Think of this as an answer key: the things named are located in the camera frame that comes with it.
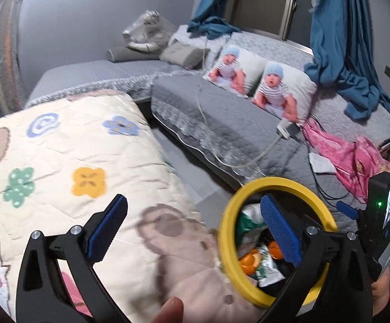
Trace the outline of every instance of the yellow trash can rim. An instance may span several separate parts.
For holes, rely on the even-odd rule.
[[[235,247],[235,223],[244,202],[251,195],[267,190],[279,190],[299,197],[315,211],[326,231],[338,231],[334,218],[318,196],[295,181],[282,177],[263,177],[241,187],[229,201],[220,222],[218,233],[219,255],[225,274],[234,287],[246,300],[259,307],[270,307],[275,298],[254,287],[241,269]],[[327,271],[328,264],[316,285],[307,295],[304,305],[317,299]]]

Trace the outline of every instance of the curtain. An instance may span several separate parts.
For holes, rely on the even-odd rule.
[[[229,25],[224,19],[226,3],[228,0],[201,0],[195,17],[188,25],[190,33],[200,33],[209,40],[224,34],[241,32],[240,29]]]
[[[368,0],[318,0],[312,20],[313,63],[305,72],[322,86],[333,86],[348,101],[345,114],[366,120],[380,103],[390,113],[390,98],[373,65]]]

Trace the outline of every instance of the baby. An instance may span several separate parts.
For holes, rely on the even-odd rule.
[[[297,123],[297,101],[282,84],[283,68],[280,64],[270,63],[265,70],[265,77],[252,103],[277,116]]]
[[[243,68],[237,61],[240,55],[238,47],[231,46],[225,51],[225,55],[222,57],[222,61],[218,63],[211,72],[207,74],[212,82],[230,83],[231,88],[236,90],[239,94],[246,94],[244,90],[244,77]]]

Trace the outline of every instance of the pink object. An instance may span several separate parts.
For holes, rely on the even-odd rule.
[[[63,278],[63,282],[65,283],[66,289],[68,290],[69,296],[71,297],[72,303],[74,304],[76,310],[78,312],[86,314],[87,316],[92,317],[92,314],[90,313],[89,309],[87,308],[86,304],[84,303],[84,300],[81,297],[81,294],[78,291],[72,278],[68,274],[66,274],[65,272],[62,272],[62,278]]]
[[[364,136],[346,141],[320,129],[309,118],[303,127],[307,141],[336,167],[336,176],[361,203],[367,203],[368,180],[382,171],[390,171],[390,163],[382,158],[376,146]]]

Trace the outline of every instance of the wall switch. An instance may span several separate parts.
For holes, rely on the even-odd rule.
[[[385,75],[390,78],[390,68],[388,66],[385,67]]]

